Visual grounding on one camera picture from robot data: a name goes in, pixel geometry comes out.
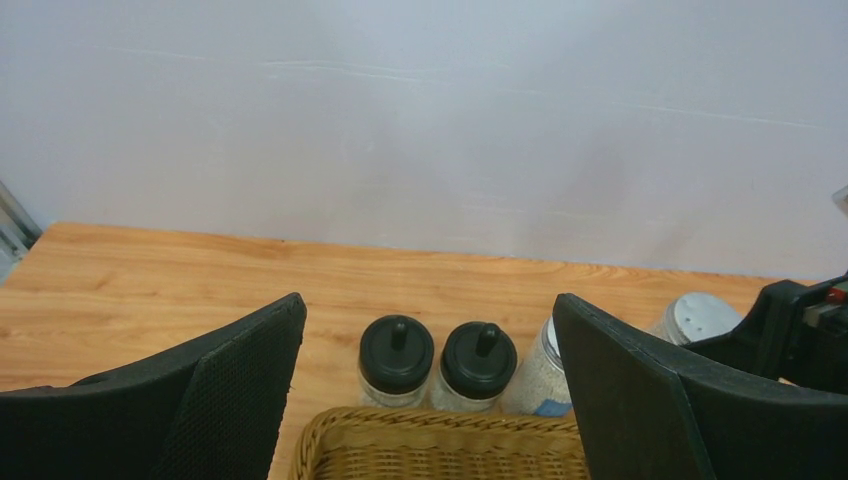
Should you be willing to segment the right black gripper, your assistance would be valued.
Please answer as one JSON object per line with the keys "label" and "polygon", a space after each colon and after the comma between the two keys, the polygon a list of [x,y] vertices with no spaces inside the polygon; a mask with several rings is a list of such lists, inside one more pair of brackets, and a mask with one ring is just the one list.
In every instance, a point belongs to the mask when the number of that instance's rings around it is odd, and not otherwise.
{"label": "right black gripper", "polygon": [[847,393],[847,276],[764,287],[730,332],[686,349],[764,378]]}

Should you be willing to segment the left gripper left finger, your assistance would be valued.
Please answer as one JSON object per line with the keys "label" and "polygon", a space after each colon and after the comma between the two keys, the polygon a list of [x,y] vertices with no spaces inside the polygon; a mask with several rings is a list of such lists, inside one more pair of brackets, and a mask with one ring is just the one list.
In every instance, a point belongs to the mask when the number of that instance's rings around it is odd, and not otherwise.
{"label": "left gripper left finger", "polygon": [[5,479],[264,479],[307,308],[288,294],[66,387],[1,395]]}

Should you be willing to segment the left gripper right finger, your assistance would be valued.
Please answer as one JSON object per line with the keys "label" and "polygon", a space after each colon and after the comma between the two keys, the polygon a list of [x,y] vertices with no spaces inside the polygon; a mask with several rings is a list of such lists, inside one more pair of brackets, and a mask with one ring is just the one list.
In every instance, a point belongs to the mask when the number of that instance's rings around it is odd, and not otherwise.
{"label": "left gripper right finger", "polygon": [[574,294],[553,307],[594,479],[843,479],[847,399],[725,366]]}

